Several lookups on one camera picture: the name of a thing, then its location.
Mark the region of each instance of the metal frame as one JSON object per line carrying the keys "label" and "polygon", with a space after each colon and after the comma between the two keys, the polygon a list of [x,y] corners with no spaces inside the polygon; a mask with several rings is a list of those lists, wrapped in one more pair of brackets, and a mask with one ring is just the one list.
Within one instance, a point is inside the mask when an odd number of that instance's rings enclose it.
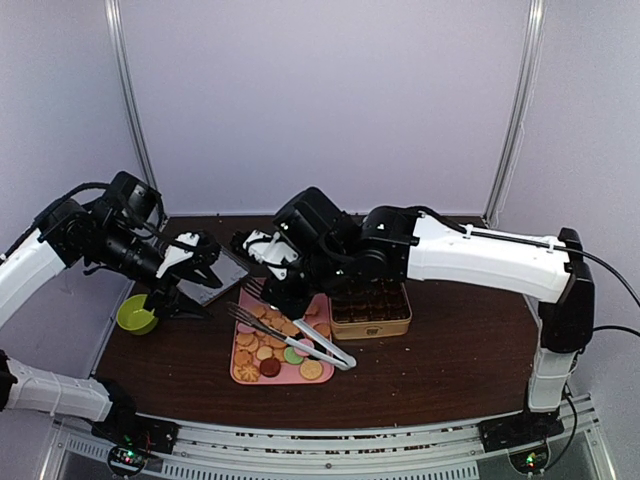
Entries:
{"label": "metal frame", "polygon": [[120,0],[105,0],[105,9],[109,35],[111,36],[111,43],[113,44],[113,51],[118,64],[120,83],[127,110],[127,119],[129,120],[129,129],[131,130],[131,137],[138,162],[140,163],[140,168],[142,169],[147,184],[157,190],[158,184],[153,173],[153,168],[151,167],[151,161],[149,160],[149,152],[142,132],[140,114],[133,93],[133,83],[129,72],[129,60],[127,57],[124,30],[122,29],[122,19],[120,17]]}
{"label": "metal frame", "polygon": [[529,22],[524,38],[524,48],[522,51],[522,62],[520,64],[520,76],[518,86],[513,101],[511,119],[507,128],[504,145],[496,178],[491,188],[489,202],[484,212],[484,218],[491,228],[498,226],[498,214],[501,204],[505,199],[516,158],[522,140],[522,121],[527,110],[527,106],[533,96],[533,84],[537,73],[537,64],[540,56],[540,46],[542,44],[542,26],[545,16],[545,0],[531,0],[529,8]]}
{"label": "metal frame", "polygon": [[[576,398],[575,406],[577,432],[584,432],[588,439],[598,478],[615,480],[590,397]],[[554,440],[571,433],[573,412],[567,403],[561,406],[560,418],[565,432]],[[160,460],[150,462],[145,471],[172,480],[405,480],[447,478],[446,472],[455,475],[450,478],[472,480],[479,478],[478,461],[507,453],[484,453],[479,421],[361,430],[267,430],[177,421],[180,432],[173,454],[158,455]],[[92,437],[89,426],[78,419],[56,422],[54,430],[41,480],[57,479],[64,452],[102,462],[111,448]]]}

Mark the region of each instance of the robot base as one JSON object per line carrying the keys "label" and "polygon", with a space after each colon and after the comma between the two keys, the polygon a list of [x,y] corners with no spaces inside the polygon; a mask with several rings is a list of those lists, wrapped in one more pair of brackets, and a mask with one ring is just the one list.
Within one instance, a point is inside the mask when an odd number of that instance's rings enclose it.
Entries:
{"label": "robot base", "polygon": [[508,417],[485,420],[478,424],[485,452],[510,449],[546,440],[564,432],[559,411],[532,413],[524,411]]}

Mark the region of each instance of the black cable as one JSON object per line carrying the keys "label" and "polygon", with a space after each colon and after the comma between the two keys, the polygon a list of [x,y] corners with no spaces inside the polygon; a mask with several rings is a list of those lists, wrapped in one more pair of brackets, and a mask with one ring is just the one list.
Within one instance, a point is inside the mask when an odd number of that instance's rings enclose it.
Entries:
{"label": "black cable", "polygon": [[573,439],[576,436],[576,431],[578,430],[578,412],[576,411],[576,407],[571,401],[571,397],[569,395],[566,395],[565,398],[567,400],[567,403],[571,407],[571,410],[573,411],[573,428],[571,429],[571,435],[569,436],[569,440],[567,440],[567,443],[565,444],[562,451],[558,454],[555,460],[553,460],[549,465],[547,465],[544,468],[545,473],[551,470],[553,467],[555,467],[557,463],[560,461],[560,459],[564,456],[564,454],[567,453],[567,450],[569,450],[569,446],[571,445],[571,442],[573,442]]}
{"label": "black cable", "polygon": [[427,215],[429,215],[430,217],[433,217],[434,219],[436,219],[438,222],[440,222],[441,224],[443,224],[445,227],[449,227],[451,230],[454,230],[458,233],[466,233],[467,229],[464,228],[462,225],[460,225],[458,222],[451,220],[450,218],[445,217],[444,215],[439,214],[438,212],[436,212],[435,210],[433,210],[432,208],[429,207],[425,207],[424,205],[417,205],[414,207],[407,207],[406,208],[407,211],[409,212],[424,212]]}
{"label": "black cable", "polygon": [[593,329],[594,332],[598,332],[600,330],[618,330],[620,332],[630,333],[631,335],[635,335],[636,337],[640,338],[639,331],[634,330],[633,328],[624,327],[622,325],[600,325],[599,327]]}
{"label": "black cable", "polygon": [[636,305],[638,305],[638,307],[640,307],[640,296],[638,296],[637,292],[633,289],[631,284],[627,281],[626,278],[622,276],[620,272],[618,272],[615,268],[613,268],[610,264],[602,260],[600,257],[597,257],[596,255],[593,255],[592,253],[589,253],[589,252],[583,252],[582,250],[576,250],[568,247],[554,247],[554,248],[556,248],[557,250],[560,250],[561,252],[578,253],[580,255],[584,255],[589,260],[592,260],[597,264],[603,266],[607,270],[609,270],[609,272],[611,272],[611,274],[613,274],[614,277],[620,280],[620,283],[624,285],[624,288],[626,288],[627,291],[633,297],[633,301],[636,302]]}

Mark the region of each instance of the metal rod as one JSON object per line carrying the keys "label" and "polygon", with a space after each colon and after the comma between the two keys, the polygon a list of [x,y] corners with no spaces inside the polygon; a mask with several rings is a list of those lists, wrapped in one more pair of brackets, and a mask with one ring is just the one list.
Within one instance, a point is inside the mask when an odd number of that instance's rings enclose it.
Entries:
{"label": "metal rod", "polygon": [[493,182],[489,202],[484,219],[490,227],[495,228],[498,222],[498,210],[509,187],[513,166],[515,165],[519,134],[527,105],[533,93],[533,81],[542,41],[542,25],[544,22],[545,0],[531,0],[529,21],[522,50],[520,76],[513,101],[511,119],[507,128],[498,171]]}
{"label": "metal rod", "polygon": [[138,157],[138,162],[140,163],[140,168],[142,169],[142,174],[146,182],[157,190],[158,184],[151,167],[151,161],[149,160],[149,152],[142,132],[140,114],[138,113],[138,106],[133,92],[133,83],[131,82],[124,31],[122,29],[122,19],[120,17],[120,1],[105,0],[105,9],[136,156]]}

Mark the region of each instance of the round biscuit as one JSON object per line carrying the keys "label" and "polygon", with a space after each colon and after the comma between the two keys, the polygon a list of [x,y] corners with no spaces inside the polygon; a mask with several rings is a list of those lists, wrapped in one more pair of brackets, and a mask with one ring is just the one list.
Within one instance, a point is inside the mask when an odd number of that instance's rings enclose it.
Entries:
{"label": "round biscuit", "polygon": [[317,360],[305,360],[300,365],[300,376],[306,380],[316,380],[320,378],[324,368]]}

